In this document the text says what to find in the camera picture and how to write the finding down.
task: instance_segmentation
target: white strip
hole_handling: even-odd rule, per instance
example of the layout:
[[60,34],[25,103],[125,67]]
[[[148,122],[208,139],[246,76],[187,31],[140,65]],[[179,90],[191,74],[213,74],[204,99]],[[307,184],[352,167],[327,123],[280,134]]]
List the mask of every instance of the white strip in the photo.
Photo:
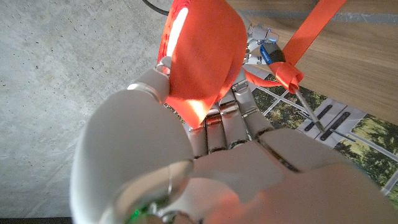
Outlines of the white strip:
[[362,138],[361,136],[358,136],[352,132],[349,132],[350,135],[352,135],[354,138],[362,141],[363,143],[367,144],[368,146],[374,148],[375,150],[383,153],[384,155],[390,157],[391,159],[395,160],[396,162],[398,162],[398,156],[396,156],[395,154],[391,153],[390,151],[387,151],[386,149],[384,149],[383,147],[378,146],[377,144],[374,144],[371,141],[368,141],[364,138]]
[[177,44],[178,37],[180,37],[182,26],[184,25],[185,18],[187,18],[188,9],[185,7],[178,13],[175,18],[172,30],[170,31],[169,43],[167,44],[167,56],[172,56],[174,48]]
[[387,195],[391,192],[391,190],[394,188],[395,184],[398,182],[398,170],[391,176],[391,178],[387,181],[385,186],[381,189],[381,192],[384,193],[384,195]]

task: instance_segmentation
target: orange strap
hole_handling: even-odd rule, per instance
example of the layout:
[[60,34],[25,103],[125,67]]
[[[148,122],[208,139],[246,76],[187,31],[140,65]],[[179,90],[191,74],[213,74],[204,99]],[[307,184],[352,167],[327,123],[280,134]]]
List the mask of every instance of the orange strap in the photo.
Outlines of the orange strap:
[[[269,65],[269,68],[280,83],[279,85],[282,85],[291,93],[295,93],[294,89],[300,88],[299,82],[303,80],[304,74],[296,69],[294,65],[345,2],[346,0],[320,0],[314,7],[283,49],[286,62],[277,62]],[[254,77],[255,75],[248,74],[248,80]],[[259,84],[263,87],[275,85],[274,83],[264,82]]]

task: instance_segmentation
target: green led light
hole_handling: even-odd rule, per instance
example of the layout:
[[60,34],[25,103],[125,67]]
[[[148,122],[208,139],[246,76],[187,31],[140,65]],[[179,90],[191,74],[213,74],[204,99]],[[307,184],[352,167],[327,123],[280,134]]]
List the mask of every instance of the green led light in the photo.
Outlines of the green led light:
[[138,218],[142,214],[140,209],[136,209],[136,211],[130,216],[130,218],[126,221],[126,224],[137,223]]

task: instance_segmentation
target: wooden surface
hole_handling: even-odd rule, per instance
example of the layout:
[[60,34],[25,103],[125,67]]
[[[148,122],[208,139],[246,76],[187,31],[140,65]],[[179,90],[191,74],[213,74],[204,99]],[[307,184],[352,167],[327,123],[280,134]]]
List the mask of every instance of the wooden surface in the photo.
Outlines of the wooden surface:
[[[255,11],[311,11],[316,0],[227,0],[235,9]],[[339,12],[398,14],[398,0],[348,0]]]
[[[228,0],[235,9],[307,11],[310,0]],[[341,11],[398,14],[398,0],[348,1]],[[280,35],[283,48],[303,19],[248,16]],[[267,66],[258,66],[269,71]],[[300,83],[347,105],[398,124],[398,25],[329,22],[297,64]]]

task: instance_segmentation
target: robotic hand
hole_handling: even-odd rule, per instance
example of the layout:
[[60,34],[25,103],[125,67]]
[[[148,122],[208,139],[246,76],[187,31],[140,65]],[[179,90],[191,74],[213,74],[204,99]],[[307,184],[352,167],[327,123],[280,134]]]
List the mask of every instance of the robotic hand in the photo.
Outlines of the robotic hand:
[[259,112],[243,70],[203,124],[163,106],[170,58],[109,97],[83,130],[71,179],[80,223],[395,223],[360,170]]

